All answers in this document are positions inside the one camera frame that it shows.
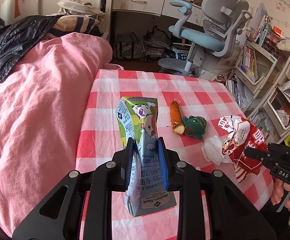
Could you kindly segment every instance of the plush carrot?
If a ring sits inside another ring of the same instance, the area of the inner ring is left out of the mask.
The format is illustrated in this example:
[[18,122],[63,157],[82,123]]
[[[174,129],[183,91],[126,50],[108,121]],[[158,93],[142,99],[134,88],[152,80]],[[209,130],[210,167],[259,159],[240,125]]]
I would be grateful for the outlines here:
[[180,108],[178,106],[176,99],[174,99],[174,101],[171,102],[170,108],[171,108],[170,113],[173,132],[181,135],[185,132],[185,126],[182,121]]

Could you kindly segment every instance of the black puffer jacket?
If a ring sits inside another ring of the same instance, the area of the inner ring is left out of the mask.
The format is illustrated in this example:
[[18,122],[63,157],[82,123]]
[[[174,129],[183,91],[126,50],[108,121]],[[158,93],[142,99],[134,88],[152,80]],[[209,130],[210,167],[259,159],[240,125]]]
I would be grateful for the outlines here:
[[0,29],[0,83],[61,16],[28,16]]

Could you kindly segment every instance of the silver bolt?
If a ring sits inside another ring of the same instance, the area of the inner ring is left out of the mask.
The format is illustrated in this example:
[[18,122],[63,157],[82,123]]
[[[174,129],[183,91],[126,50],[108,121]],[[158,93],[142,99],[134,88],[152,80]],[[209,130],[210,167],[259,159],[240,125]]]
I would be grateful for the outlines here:
[[71,177],[71,178],[75,178],[75,177],[77,177],[78,176],[78,171],[71,171],[70,173],[69,173],[69,177]]
[[113,168],[113,167],[115,167],[116,166],[116,163],[115,162],[107,162],[106,163],[106,167],[107,168]]
[[185,162],[177,162],[176,166],[179,167],[179,168],[185,168],[186,163]]
[[213,172],[213,174],[214,174],[214,176],[215,177],[221,177],[221,176],[223,176],[223,173],[221,172],[221,171],[219,171],[219,170],[215,170],[214,172]]

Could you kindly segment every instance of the pink blanket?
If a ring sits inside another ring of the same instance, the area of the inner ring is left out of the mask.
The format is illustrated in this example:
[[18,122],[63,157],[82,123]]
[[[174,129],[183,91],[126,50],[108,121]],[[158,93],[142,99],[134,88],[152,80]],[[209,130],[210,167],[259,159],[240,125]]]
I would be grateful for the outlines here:
[[34,206],[75,169],[94,78],[112,49],[71,33],[39,42],[0,84],[0,226],[11,236]]

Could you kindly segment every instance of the chair base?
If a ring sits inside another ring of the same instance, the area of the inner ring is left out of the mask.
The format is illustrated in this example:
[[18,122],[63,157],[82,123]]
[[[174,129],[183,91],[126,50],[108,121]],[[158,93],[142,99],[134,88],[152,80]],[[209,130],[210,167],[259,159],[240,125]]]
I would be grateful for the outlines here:
[[189,76],[192,75],[192,71],[195,71],[198,66],[192,64],[191,71],[185,71],[185,65],[187,61],[175,59],[175,58],[162,58],[158,61],[158,65],[161,66],[160,73],[164,71],[169,72],[173,75]]

